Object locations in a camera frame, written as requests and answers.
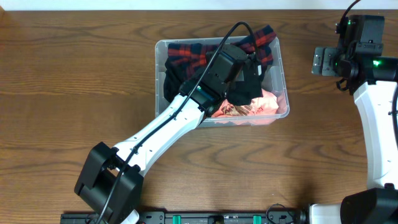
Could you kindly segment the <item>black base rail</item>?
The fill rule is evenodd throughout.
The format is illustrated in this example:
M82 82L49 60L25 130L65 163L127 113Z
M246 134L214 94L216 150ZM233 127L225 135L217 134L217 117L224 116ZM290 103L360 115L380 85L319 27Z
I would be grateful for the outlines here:
M272 208L264 213L171 213L142 212L138 224L308 224L304 210Z

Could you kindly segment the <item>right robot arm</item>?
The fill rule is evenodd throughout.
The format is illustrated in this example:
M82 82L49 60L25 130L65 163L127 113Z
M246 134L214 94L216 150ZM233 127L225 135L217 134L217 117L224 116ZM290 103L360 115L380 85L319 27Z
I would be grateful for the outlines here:
M313 204L308 223L397 223L397 59L382 56L384 17L343 15L336 47L317 47L312 73L338 77L361 118L367 189L337 204Z

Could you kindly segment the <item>black garment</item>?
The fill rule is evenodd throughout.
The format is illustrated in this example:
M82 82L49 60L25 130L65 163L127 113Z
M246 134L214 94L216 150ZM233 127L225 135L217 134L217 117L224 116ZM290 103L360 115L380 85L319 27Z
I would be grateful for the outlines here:
M165 62L164 98L171 103L179 94L180 86L191 79L191 76L183 68L183 64L174 65L170 59ZM229 91L227 100L236 106L249 105L252 99L263 96L261 83L264 80L264 72L260 75L249 75L249 70L244 67L243 81L236 81L235 86Z

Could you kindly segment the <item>clear plastic storage bin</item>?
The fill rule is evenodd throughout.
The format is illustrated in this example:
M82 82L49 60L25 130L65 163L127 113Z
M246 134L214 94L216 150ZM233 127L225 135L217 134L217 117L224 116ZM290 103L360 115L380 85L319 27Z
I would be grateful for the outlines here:
M169 102L164 97L164 80L165 80L165 62L168 58L168 45L175 44L205 44L215 45L221 42L221 37L200 38L200 39L165 39L155 44L155 115L160 115L168 106ZM277 119L286 117L290 112L289 99L287 96L287 88L285 84L284 68L282 56L280 52L280 44L278 38L275 38L270 44L273 56L272 65L268 66L262 88L271 92L277 97L278 110L272 115L255 115L255 116L234 116L230 118L207 118L199 127L222 127L222 126L257 126L268 125Z

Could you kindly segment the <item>pink shirt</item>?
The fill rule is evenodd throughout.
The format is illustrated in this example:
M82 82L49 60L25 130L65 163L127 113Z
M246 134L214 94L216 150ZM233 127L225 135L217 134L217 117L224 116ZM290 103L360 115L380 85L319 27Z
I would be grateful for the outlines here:
M271 92L262 90L262 97L252 99L249 105L236 106L224 100L212 118L228 118L232 123L240 125L248 121L231 120L231 118L254 117L254 125L270 124L273 122L272 119L259 118L259 116L275 115L278 109L277 97Z

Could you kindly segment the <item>red navy plaid shirt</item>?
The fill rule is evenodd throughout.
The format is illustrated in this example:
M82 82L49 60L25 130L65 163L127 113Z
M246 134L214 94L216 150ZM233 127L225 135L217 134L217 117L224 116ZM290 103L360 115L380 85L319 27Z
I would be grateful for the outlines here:
M261 63L261 70L264 72L267 67L273 64L272 50L270 43L277 37L271 26L254 33L254 38L259 50L258 58ZM190 79L200 68L205 68L210 60L206 54L213 52L217 45L194 44L175 44L168 45L168 59L165 63L167 75L179 81Z

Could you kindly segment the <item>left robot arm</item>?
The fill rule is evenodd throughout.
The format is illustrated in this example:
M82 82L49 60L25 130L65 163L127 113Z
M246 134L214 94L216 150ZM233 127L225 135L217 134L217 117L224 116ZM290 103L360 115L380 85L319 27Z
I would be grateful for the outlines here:
M179 93L156 119L113 147L100 142L89 152L75 186L96 213L88 223L137 223L144 177L179 138L218 110L239 80L258 77L258 49L246 53L219 45L205 68L182 83Z

